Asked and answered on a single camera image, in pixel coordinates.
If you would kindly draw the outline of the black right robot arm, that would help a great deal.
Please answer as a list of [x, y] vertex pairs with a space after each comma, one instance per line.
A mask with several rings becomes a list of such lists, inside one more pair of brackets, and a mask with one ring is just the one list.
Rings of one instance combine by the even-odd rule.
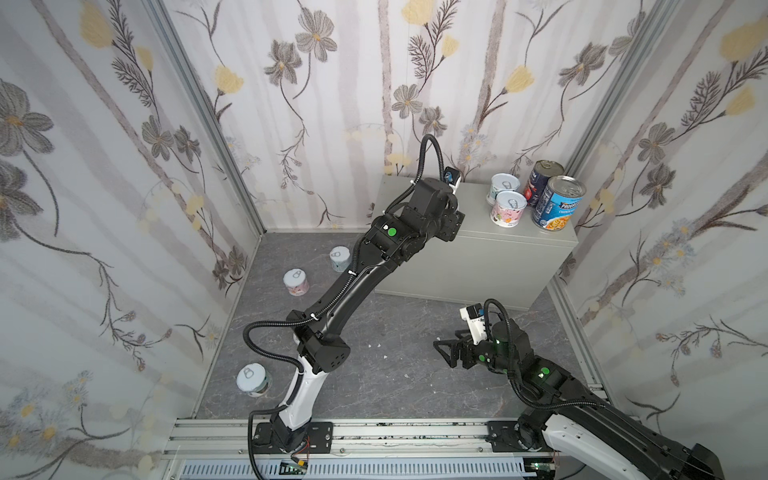
[[528, 334], [495, 299], [460, 311], [467, 327], [435, 350], [455, 368], [484, 365], [503, 375], [526, 410], [512, 430], [522, 451], [571, 456], [609, 479], [721, 479], [719, 458], [651, 430], [594, 394], [557, 363], [535, 353]]

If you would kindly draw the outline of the blue soup can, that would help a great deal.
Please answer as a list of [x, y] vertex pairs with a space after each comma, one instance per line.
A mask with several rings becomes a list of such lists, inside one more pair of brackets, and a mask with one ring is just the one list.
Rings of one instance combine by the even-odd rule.
[[551, 177], [533, 211], [534, 224], [548, 231], [563, 230], [586, 192], [586, 186], [573, 177]]

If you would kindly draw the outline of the brown-label small can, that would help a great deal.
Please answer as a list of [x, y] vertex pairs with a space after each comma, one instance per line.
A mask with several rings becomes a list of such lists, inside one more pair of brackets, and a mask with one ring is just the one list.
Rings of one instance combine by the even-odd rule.
[[520, 222], [528, 202], [516, 191], [501, 191], [495, 198], [490, 218], [491, 221], [503, 228], [513, 228]]

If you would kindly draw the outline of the red and navy tall can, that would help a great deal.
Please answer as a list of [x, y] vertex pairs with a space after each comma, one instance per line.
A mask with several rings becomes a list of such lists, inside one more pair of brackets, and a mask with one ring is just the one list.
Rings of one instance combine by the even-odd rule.
[[556, 161], [539, 160], [535, 163], [523, 192], [528, 206], [534, 208], [546, 188], [551, 177], [563, 175], [565, 168]]

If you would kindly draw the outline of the grey-label small can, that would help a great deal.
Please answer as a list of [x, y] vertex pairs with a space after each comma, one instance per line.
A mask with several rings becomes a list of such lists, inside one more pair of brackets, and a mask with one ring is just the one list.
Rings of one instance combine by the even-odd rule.
[[491, 183], [486, 197], [489, 205], [494, 205], [496, 197], [503, 191], [517, 191], [520, 187], [519, 179], [509, 173], [497, 173], [492, 176]]

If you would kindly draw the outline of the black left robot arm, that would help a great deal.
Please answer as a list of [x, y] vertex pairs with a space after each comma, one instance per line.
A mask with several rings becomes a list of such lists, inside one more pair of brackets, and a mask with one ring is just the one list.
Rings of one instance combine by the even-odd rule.
[[[465, 218], [456, 196], [460, 181], [460, 172], [446, 167], [436, 136], [424, 135], [415, 178], [355, 242], [349, 266], [333, 285], [310, 307], [291, 311], [283, 321], [255, 321], [244, 328], [243, 341], [250, 350], [295, 369], [286, 397], [262, 412], [277, 449], [293, 453], [308, 442], [313, 407], [326, 377], [350, 356], [341, 333], [363, 301], [429, 240], [456, 238]], [[296, 356], [258, 346], [252, 335], [265, 328], [291, 329], [298, 342]]]

